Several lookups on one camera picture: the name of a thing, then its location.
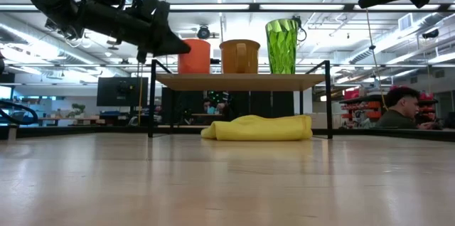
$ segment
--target yellow cloth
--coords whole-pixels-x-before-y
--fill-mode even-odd
[[[231,122],[213,122],[200,135],[218,141],[294,141],[310,139],[313,132],[308,116],[265,119],[251,115]]]

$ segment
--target green glass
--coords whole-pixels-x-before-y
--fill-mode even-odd
[[[291,19],[274,20],[265,26],[271,73],[295,74],[298,30],[297,22]]]

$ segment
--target white ceiling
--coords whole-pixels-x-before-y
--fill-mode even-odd
[[[166,0],[170,3],[217,3],[218,0]],[[223,3],[247,3],[254,0],[222,0]],[[356,3],[358,0],[255,0],[256,2],[299,2],[299,3]],[[455,0],[432,0],[432,3],[452,3]],[[0,0],[0,4],[30,4],[30,0]],[[10,14],[14,18],[33,26],[43,32],[46,17],[41,13],[14,13]],[[299,14],[302,21],[305,22],[311,17],[310,13]],[[264,26],[267,22],[278,18],[291,18],[292,13],[226,13],[225,29],[223,30],[225,41],[229,39],[247,38],[257,41],[261,44],[260,56],[267,57],[267,39]],[[379,36],[382,33],[397,26],[397,20],[404,16],[404,13],[379,14],[371,13],[371,28],[373,36]],[[329,34],[333,33],[339,26],[340,22],[336,18],[350,20],[331,38]],[[175,32],[191,32],[192,28],[198,28],[199,25],[209,26],[212,32],[219,33],[220,17],[218,13],[171,13],[168,18],[171,29]],[[308,38],[303,46],[299,49],[298,57],[306,58],[329,58],[334,51],[353,51],[363,45],[368,44],[368,25],[366,15],[359,14],[316,14],[306,26]],[[64,40],[57,33],[50,35]],[[106,44],[107,37],[98,33],[89,32],[90,40],[84,40],[82,45],[77,48],[94,55],[106,62],[118,63],[120,58],[131,58],[130,62],[135,63],[132,58],[136,57],[136,47],[127,43],[120,45],[119,50],[110,51],[112,56],[107,57],[105,52],[109,45]],[[214,49],[213,55],[219,56],[220,40],[209,40]]]

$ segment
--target ceiling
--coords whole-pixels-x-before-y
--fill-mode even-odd
[[[202,3],[357,3],[358,0],[165,0],[172,4],[202,4]],[[455,0],[431,0],[431,3],[453,3]],[[31,4],[30,0],[0,0],[1,4]],[[7,13],[8,16],[24,23],[29,29],[40,31],[44,36],[52,36],[59,40],[58,47],[64,48],[67,44],[57,33],[49,33],[44,27],[46,17],[42,13]],[[388,31],[397,28],[398,19],[406,13],[370,13],[371,34],[378,38]],[[298,49],[298,61],[301,63],[317,63],[329,59],[334,63],[336,55],[350,54],[353,51],[369,44],[367,16],[365,13],[171,13],[168,22],[171,29],[182,36],[191,35],[200,25],[207,25],[211,32],[223,32],[224,41],[230,39],[246,38],[260,43],[259,61],[268,63],[267,37],[264,31],[266,23],[278,18],[291,18],[299,15],[302,21],[308,23],[304,26],[307,39]],[[451,36],[450,24],[441,35]],[[70,42],[75,47],[76,53],[84,53],[106,63],[119,63],[128,59],[136,63],[137,48],[134,45],[123,43],[119,50],[108,50],[108,37],[92,31],[86,32],[86,39],[82,42]],[[208,40],[213,48],[213,57],[220,57],[220,38]],[[417,39],[407,38],[406,42],[394,45],[383,52],[393,53],[394,56],[404,55],[410,50],[415,50]],[[176,56],[168,56],[168,62],[173,63]],[[134,72],[135,69],[125,69],[124,72]]]

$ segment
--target black monitor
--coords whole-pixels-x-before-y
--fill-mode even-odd
[[[100,77],[98,79],[97,106],[139,106],[141,78]],[[141,106],[147,106],[149,79],[142,78]]]

